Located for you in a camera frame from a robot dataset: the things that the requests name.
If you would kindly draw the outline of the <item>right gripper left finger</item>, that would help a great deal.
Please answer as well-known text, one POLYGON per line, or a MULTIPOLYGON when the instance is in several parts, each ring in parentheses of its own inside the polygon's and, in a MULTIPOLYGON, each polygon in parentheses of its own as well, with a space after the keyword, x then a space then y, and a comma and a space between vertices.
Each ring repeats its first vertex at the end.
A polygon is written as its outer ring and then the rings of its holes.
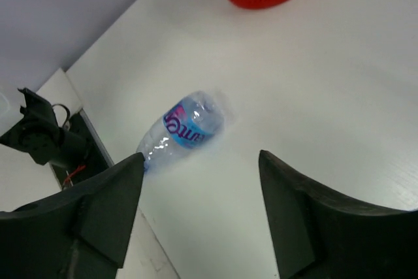
POLYGON ((140 153, 71 188, 1 213, 2 278, 115 278, 144 176, 140 153))

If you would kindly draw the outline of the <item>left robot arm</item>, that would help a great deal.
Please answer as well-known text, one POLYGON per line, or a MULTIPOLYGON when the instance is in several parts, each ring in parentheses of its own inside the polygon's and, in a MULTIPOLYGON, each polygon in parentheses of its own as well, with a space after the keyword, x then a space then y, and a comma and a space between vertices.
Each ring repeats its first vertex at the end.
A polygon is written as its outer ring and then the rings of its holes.
POLYGON ((23 117, 1 134, 1 144, 29 154, 39 165, 70 169, 83 163, 91 150, 88 140, 61 127, 53 106, 43 97, 27 88, 19 89, 18 95, 25 101, 19 106, 23 117))

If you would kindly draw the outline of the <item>blue cap small bottle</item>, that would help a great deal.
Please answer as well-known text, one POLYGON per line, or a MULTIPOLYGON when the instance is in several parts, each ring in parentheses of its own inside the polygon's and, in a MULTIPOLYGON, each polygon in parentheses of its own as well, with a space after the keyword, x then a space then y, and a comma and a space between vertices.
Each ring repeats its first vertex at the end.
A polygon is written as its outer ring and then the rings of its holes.
POLYGON ((144 156, 144 172, 168 167, 205 146, 225 130, 231 115, 227 96, 220 90, 186 95, 139 142, 137 152, 144 156))

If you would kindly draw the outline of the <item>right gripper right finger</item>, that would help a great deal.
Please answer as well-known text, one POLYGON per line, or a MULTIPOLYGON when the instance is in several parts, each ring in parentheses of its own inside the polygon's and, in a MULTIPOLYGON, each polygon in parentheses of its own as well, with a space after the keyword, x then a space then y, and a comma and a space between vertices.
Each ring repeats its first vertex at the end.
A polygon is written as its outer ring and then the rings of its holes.
POLYGON ((259 154, 281 278, 416 278, 417 212, 354 199, 259 154))

